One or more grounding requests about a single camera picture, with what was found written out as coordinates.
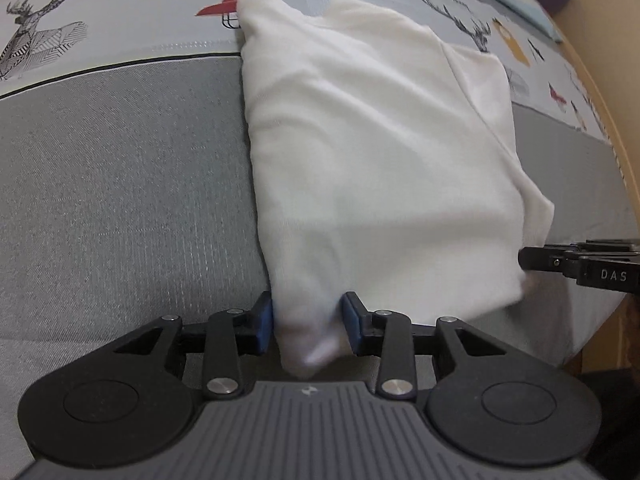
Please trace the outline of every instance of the black line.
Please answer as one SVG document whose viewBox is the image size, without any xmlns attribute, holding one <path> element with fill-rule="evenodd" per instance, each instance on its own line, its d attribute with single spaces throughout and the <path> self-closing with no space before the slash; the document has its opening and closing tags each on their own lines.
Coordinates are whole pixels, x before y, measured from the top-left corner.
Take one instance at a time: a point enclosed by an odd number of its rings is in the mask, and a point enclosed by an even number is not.
<svg viewBox="0 0 640 480">
<path fill-rule="evenodd" d="M 7 94 L 0 96 L 0 101 L 7 97 L 12 97 L 21 92 L 32 90 L 39 86 L 48 85 L 50 83 L 57 83 L 58 81 L 63 81 L 65 79 L 69 79 L 71 77 L 76 77 L 79 75 L 91 74 L 93 72 L 103 72 L 104 70 L 112 70 L 114 68 L 124 68 L 126 66 L 142 65 L 146 63 L 157 63 L 159 61 L 179 61 L 181 59 L 200 59 L 203 57 L 240 57 L 240 53 L 239 52 L 209 52 L 206 54 L 185 54 L 184 56 L 161 56 L 161 57 L 150 57 L 147 59 L 136 59 L 133 61 L 125 61 L 122 63 L 101 65 L 94 68 L 86 68 L 84 70 L 79 70 L 77 72 L 71 72 L 65 75 L 59 75 L 57 77 L 45 79 L 43 81 L 39 81 L 31 85 L 23 86 L 22 88 L 12 90 L 11 92 L 8 92 Z"/>
</svg>

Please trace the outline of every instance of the gray ribbed panel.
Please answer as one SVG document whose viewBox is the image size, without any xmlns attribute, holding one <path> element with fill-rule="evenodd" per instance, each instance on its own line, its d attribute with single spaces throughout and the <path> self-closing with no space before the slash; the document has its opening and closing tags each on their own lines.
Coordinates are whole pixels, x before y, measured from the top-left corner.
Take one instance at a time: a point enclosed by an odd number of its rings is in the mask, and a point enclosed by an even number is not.
<svg viewBox="0 0 640 480">
<path fill-rule="evenodd" d="M 597 478 L 580 463 L 532 472 L 491 468 L 435 438 L 415 407 L 364 383 L 257 383 L 211 402 L 173 448 L 145 462 L 80 471 L 39 462 L 21 480 L 470 480 Z"/>
</svg>

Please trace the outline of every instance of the white garment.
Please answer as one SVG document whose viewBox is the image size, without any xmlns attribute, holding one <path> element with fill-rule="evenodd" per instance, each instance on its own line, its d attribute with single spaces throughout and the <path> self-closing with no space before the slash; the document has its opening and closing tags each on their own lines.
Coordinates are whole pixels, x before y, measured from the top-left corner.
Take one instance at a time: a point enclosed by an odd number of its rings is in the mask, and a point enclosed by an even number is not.
<svg viewBox="0 0 640 480">
<path fill-rule="evenodd" d="M 522 171 L 495 56 L 359 0 L 240 0 L 258 235 L 283 366 L 350 352 L 337 309 L 469 319 L 517 301 L 553 205 Z"/>
</svg>

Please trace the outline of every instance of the round joint cover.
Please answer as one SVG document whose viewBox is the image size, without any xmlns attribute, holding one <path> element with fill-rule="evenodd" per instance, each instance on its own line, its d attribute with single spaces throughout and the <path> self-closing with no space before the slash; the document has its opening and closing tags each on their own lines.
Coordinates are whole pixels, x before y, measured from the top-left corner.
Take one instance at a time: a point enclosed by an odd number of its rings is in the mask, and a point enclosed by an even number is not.
<svg viewBox="0 0 640 480">
<path fill-rule="evenodd" d="M 32 384 L 18 406 L 25 440 L 52 462 L 105 468 L 139 462 L 178 439 L 190 390 L 139 355 L 75 361 Z"/>
<path fill-rule="evenodd" d="M 501 466 L 565 462 L 586 452 L 600 427 L 593 393 L 532 358 L 466 362 L 431 390 L 425 414 L 455 447 Z"/>
</svg>

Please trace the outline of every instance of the white logo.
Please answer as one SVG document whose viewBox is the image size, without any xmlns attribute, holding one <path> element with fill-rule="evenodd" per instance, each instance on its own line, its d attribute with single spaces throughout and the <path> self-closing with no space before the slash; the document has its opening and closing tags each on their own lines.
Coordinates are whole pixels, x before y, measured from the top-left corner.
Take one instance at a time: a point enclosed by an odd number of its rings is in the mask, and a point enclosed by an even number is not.
<svg viewBox="0 0 640 480">
<path fill-rule="evenodd" d="M 316 393 L 318 393 L 320 390 L 318 390 L 315 386 L 311 386 L 310 384 L 306 388 L 302 388 L 300 391 L 304 393 L 307 397 L 311 397 L 312 395 L 315 395 Z"/>
</svg>

